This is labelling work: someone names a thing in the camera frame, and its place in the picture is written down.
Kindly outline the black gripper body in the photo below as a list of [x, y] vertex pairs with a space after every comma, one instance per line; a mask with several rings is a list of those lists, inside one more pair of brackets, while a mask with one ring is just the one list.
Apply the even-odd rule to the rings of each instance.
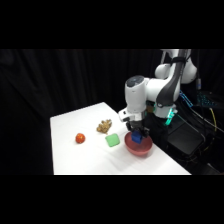
[[134, 131], [142, 131], [142, 132], [148, 131], [148, 128], [145, 125], [145, 120], [139, 120], [139, 121], [133, 120], [130, 122], [130, 125]]

